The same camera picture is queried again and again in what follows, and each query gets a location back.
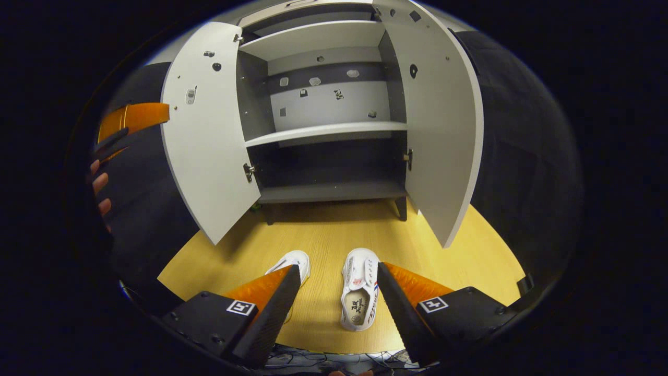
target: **black background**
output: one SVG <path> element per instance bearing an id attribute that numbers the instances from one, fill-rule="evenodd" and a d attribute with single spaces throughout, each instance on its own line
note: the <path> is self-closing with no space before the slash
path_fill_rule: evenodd
<path id="1" fill-rule="evenodd" d="M 184 31 L 189 17 L 215 14 L 202 7 L 230 6 L 221 4 L 26 1 L 3 11 L 9 299 L 2 310 L 8 369 L 0 373 L 211 372 L 151 333 L 153 326 L 90 264 L 104 251 L 94 242 L 108 238 L 99 218 L 86 217 L 94 213 L 92 193 L 77 196 L 66 184 L 74 175 L 64 173 L 64 157 L 77 117 L 128 54 L 166 27 L 176 25 L 161 38 Z M 666 76 L 659 28 L 665 12 L 644 1 L 441 7 L 491 35 L 544 80 L 573 123 L 586 188 L 582 238 L 562 282 L 514 332 L 456 373 L 659 374 L 665 298 L 656 289 L 663 282 L 656 273 L 663 269 L 661 248 L 652 240 L 665 236 L 650 230 L 668 223 L 659 195 L 666 127 L 665 117 L 650 115 L 659 109 Z M 78 132 L 92 134 L 94 121 L 84 120 L 86 130 Z M 72 173 L 82 175 L 85 164 Z M 68 207 L 68 193 L 87 206 Z M 69 232 L 65 210 L 76 210 L 78 220 Z"/>

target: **hand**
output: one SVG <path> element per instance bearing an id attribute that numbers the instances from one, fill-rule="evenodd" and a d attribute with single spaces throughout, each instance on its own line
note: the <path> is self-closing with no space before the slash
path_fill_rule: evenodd
<path id="1" fill-rule="evenodd" d="M 95 175 L 98 169 L 100 168 L 100 160 L 96 160 L 90 165 L 90 175 Z M 107 173 L 102 173 L 93 181 L 93 192 L 95 196 L 98 195 L 98 192 L 104 188 L 105 185 L 109 183 L 109 175 Z M 104 199 L 98 204 L 98 209 L 100 210 L 100 215 L 104 216 L 106 213 L 109 213 L 109 210 L 112 209 L 112 200 Z M 112 228 L 107 225 L 107 231 L 112 232 Z"/>
<path id="2" fill-rule="evenodd" d="M 334 371 L 330 373 L 328 376 L 345 376 L 345 375 L 341 371 Z M 373 376 L 373 371 L 370 369 L 368 371 L 360 373 L 358 376 Z"/>

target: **wooden floor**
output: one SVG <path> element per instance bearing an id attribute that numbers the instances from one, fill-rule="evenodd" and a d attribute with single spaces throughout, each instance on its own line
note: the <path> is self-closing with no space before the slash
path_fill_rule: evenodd
<path id="1" fill-rule="evenodd" d="M 223 294 L 262 276 L 285 252 L 303 250 L 311 258 L 311 277 L 297 294 L 277 342 L 330 353 L 404 348 L 382 293 L 371 328 L 349 332 L 341 327 L 341 268 L 353 248 L 369 248 L 381 261 L 454 290 L 474 286 L 505 305 L 520 297 L 520 264 L 471 206 L 446 250 L 410 203 L 406 222 L 398 220 L 391 200 L 290 204 L 281 211 L 281 221 L 272 226 L 263 222 L 262 213 L 246 213 L 217 246 L 198 232 L 159 281 L 184 300 L 202 290 Z"/>

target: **sneaker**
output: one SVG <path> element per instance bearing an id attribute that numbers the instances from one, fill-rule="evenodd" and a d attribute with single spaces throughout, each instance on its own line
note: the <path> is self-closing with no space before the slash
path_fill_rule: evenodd
<path id="1" fill-rule="evenodd" d="M 299 267 L 299 280 L 300 284 L 299 287 L 302 287 L 304 285 L 304 282 L 306 282 L 306 279 L 309 278 L 311 275 L 311 262 L 309 260 L 309 255 L 307 255 L 304 251 L 290 251 L 286 253 L 277 263 L 276 265 L 272 266 L 267 270 L 265 275 L 274 272 L 278 269 L 285 268 L 290 265 L 298 265 Z M 292 317 L 292 307 L 290 307 L 290 310 L 288 311 L 288 315 L 285 317 L 285 320 L 283 321 L 283 324 L 287 323 L 290 321 L 290 318 Z"/>
<path id="2" fill-rule="evenodd" d="M 363 331 L 373 324 L 378 302 L 378 256 L 366 248 L 348 253 L 343 265 L 341 324 L 349 331 Z"/>

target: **white cabinet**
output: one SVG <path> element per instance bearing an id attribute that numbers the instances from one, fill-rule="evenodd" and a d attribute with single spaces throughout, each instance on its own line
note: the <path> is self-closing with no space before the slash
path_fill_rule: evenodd
<path id="1" fill-rule="evenodd" d="M 255 201 L 408 195 L 448 247 L 482 150 L 480 89 L 462 47 L 408 0 L 292 3 L 244 28 L 203 25 L 169 69 L 163 139 L 192 216 L 216 244 Z M 375 16 L 347 19 L 331 8 L 341 4 Z M 247 31 L 320 13 L 340 19 Z"/>

